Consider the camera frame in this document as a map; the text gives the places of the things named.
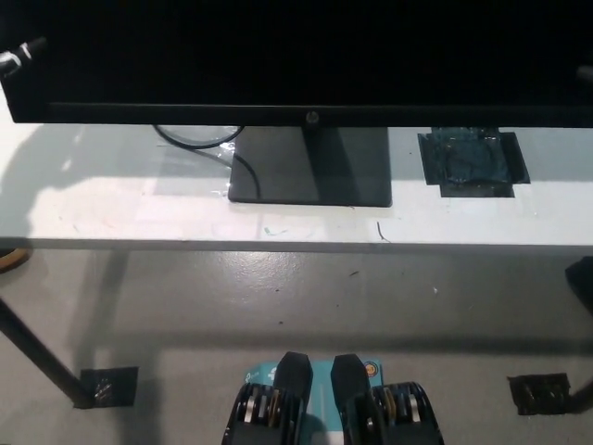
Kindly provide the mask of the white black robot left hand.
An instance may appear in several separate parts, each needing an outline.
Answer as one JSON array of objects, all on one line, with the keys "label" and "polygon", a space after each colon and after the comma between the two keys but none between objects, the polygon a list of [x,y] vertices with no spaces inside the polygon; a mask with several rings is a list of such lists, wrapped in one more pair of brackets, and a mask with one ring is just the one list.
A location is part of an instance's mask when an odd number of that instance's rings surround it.
[{"label": "white black robot left hand", "polygon": [[23,68],[29,67],[47,47],[45,37],[25,42],[17,48],[1,53],[0,74],[2,78],[10,76]]}]

